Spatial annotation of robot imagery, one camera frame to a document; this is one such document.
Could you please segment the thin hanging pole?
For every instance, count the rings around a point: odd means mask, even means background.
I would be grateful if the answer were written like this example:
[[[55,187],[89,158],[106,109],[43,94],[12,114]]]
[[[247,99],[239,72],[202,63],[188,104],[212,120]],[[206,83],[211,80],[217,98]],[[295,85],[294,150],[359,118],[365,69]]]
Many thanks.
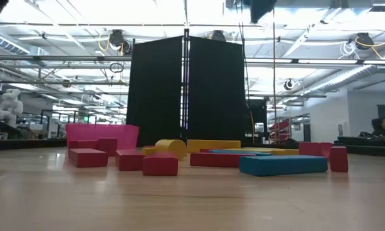
[[[277,93],[276,93],[276,31],[275,31],[275,5],[272,9],[273,16],[273,113],[274,113],[274,123],[273,123],[273,143],[276,144],[278,141],[278,125],[277,125]]]

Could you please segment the red shelving unit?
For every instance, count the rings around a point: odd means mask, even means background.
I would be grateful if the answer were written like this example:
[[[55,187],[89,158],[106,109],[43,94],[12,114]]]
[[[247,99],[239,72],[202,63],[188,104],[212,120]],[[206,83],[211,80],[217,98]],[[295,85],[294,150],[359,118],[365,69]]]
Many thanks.
[[[291,137],[291,122],[289,118],[277,119],[268,128],[269,141],[272,144],[284,144]]]

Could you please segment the black folding privacy screen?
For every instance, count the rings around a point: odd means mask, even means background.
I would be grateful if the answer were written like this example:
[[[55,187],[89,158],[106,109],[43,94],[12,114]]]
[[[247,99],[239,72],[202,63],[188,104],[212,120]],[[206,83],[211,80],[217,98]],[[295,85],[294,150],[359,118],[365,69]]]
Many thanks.
[[[139,128],[137,145],[161,139],[242,140],[242,46],[191,37],[183,83],[182,41],[173,37],[134,47],[126,123]]]

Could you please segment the blue wooden block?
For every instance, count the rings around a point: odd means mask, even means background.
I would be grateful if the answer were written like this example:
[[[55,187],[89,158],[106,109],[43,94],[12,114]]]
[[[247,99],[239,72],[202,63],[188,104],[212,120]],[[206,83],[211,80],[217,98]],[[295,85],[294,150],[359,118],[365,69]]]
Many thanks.
[[[239,170],[253,176],[321,173],[328,170],[325,157],[308,155],[241,157]]]
[[[229,154],[251,154],[256,156],[270,156],[271,153],[261,151],[248,151],[248,150],[209,150],[209,153],[229,153]]]

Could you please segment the yellow cylinder block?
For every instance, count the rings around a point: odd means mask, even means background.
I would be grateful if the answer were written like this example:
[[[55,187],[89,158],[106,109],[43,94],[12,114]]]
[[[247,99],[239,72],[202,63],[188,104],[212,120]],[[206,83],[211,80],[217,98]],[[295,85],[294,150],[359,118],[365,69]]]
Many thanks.
[[[155,151],[172,153],[178,160],[183,160],[187,156],[185,142],[178,139],[161,139],[157,141]]]

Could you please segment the red plastic bin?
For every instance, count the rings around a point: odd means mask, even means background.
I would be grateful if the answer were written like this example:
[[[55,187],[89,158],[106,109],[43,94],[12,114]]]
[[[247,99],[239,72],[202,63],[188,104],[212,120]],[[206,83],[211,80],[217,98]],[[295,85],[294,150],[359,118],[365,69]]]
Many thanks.
[[[127,124],[80,124],[69,123],[65,126],[67,142],[96,141],[101,138],[117,139],[119,150],[135,149],[139,128]]]

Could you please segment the white robot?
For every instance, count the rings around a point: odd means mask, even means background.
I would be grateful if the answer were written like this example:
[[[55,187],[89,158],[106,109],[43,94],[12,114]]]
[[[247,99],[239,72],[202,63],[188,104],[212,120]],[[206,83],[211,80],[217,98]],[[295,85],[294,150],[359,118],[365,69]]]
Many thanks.
[[[19,101],[19,89],[7,89],[2,94],[2,101],[0,103],[0,120],[7,122],[7,125],[15,128],[17,116],[23,113],[23,102]]]

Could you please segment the silver air duct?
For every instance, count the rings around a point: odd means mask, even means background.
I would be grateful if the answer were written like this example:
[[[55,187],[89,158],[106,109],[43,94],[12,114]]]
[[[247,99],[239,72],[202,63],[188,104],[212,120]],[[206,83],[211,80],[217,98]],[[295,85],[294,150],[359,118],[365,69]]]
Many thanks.
[[[355,81],[372,76],[378,73],[380,69],[385,69],[385,64],[367,64],[353,69],[339,71],[305,89],[304,95],[310,95],[317,92],[330,92],[334,89],[344,87]]]
[[[0,35],[0,48],[9,51],[14,55],[43,56],[49,53],[37,46],[21,46],[16,42]]]

